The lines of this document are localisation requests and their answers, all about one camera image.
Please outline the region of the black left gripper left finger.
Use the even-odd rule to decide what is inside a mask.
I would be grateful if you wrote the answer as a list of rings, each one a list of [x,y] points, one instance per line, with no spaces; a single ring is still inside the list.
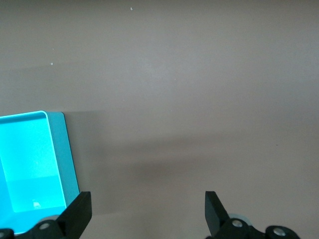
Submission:
[[[91,193],[81,192],[55,220],[44,220],[22,234],[0,230],[2,239],[78,239],[92,218]]]

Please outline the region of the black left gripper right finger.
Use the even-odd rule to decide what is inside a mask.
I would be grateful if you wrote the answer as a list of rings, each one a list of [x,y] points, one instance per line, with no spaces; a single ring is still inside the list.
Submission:
[[[258,231],[245,220],[230,217],[216,192],[205,192],[205,219],[209,239],[297,239],[299,236],[284,226],[268,226]]]

